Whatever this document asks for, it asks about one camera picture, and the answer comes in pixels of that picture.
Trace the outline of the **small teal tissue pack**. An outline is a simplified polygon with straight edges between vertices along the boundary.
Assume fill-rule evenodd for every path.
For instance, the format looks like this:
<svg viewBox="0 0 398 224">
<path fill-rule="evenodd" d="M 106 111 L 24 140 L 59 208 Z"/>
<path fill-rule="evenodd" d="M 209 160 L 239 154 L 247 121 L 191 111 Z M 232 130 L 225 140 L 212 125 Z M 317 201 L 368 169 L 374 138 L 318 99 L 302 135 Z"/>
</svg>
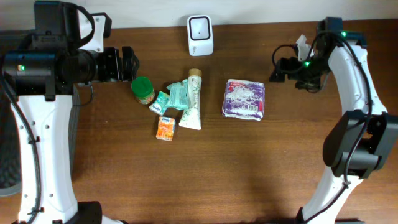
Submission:
<svg viewBox="0 0 398 224">
<path fill-rule="evenodd" d="M 153 104 L 149 106 L 149 109 L 157 115 L 163 116 L 168 108 L 169 99 L 170 95 L 159 91 L 158 97 L 153 102 Z"/>
</svg>

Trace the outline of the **red purple tissue pack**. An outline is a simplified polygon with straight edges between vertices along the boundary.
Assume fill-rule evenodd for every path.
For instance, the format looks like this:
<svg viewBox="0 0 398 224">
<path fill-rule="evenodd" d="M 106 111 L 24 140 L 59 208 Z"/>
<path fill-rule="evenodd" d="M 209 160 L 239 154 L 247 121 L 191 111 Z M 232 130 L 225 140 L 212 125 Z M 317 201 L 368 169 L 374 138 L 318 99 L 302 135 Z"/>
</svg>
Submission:
<svg viewBox="0 0 398 224">
<path fill-rule="evenodd" d="M 265 85 L 260 82 L 229 79 L 226 82 L 222 115 L 260 121 L 264 116 L 265 90 Z"/>
</svg>

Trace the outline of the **teal wipes packet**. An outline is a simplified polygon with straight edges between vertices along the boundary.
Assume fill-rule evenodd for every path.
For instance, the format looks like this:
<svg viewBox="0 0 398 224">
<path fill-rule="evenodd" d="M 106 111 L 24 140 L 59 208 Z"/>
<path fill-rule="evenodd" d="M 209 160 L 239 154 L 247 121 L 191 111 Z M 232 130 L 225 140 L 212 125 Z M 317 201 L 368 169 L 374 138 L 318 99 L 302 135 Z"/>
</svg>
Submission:
<svg viewBox="0 0 398 224">
<path fill-rule="evenodd" d="M 170 91 L 170 98 L 167 102 L 167 107 L 175 108 L 177 110 L 188 109 L 187 98 L 187 79 L 182 82 L 170 84 L 167 89 Z"/>
</svg>

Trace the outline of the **orange tissue pack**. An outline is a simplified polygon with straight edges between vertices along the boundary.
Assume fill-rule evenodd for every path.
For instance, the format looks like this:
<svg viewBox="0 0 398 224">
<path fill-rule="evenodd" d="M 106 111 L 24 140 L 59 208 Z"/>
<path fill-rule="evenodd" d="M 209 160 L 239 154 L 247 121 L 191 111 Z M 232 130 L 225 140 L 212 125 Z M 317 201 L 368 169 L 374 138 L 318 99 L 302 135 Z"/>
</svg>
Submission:
<svg viewBox="0 0 398 224">
<path fill-rule="evenodd" d="M 175 119 L 165 116 L 159 118 L 156 138 L 164 141 L 172 141 L 175 132 Z"/>
</svg>

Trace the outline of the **white green tube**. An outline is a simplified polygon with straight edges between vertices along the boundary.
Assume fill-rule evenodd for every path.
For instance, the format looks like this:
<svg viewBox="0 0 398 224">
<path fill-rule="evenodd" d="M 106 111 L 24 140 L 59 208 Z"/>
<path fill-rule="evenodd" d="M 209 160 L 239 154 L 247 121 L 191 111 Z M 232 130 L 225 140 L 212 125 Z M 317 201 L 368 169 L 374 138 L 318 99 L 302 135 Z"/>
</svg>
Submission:
<svg viewBox="0 0 398 224">
<path fill-rule="evenodd" d="M 179 126 L 183 128 L 201 130 L 200 93 L 202 71 L 191 68 L 188 71 L 187 99 L 188 108 L 183 111 Z"/>
</svg>

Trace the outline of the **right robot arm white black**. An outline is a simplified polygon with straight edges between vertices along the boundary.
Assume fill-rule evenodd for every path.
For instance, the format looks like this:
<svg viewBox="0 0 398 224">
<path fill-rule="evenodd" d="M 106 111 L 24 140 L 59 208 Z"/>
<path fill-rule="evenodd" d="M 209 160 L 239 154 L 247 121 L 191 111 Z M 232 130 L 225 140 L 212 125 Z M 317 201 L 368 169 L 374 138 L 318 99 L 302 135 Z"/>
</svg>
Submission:
<svg viewBox="0 0 398 224">
<path fill-rule="evenodd" d="M 297 89 L 318 93 L 332 73 L 342 116 L 323 143 L 325 170 L 310 201 L 295 223 L 337 223 L 352 191 L 383 168 L 397 140 L 397 117 L 389 115 L 368 68 L 362 33 L 344 30 L 340 17 L 326 17 L 311 44 L 304 35 L 291 45 L 295 56 L 273 59 L 270 82 L 294 80 Z"/>
</svg>

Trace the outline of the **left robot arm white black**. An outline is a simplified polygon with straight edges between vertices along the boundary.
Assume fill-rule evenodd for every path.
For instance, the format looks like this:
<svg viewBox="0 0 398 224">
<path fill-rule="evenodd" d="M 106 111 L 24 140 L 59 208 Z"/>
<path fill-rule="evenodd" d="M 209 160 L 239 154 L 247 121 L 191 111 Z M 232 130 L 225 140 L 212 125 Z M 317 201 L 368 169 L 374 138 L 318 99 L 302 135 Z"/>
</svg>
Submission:
<svg viewBox="0 0 398 224">
<path fill-rule="evenodd" d="M 104 47 L 112 20 L 63 1 L 34 3 L 35 29 L 1 59 L 1 85 L 19 135 L 22 198 L 18 223 L 99 223 L 114 220 L 97 201 L 79 202 L 70 163 L 75 85 L 131 81 L 132 48 Z"/>
</svg>

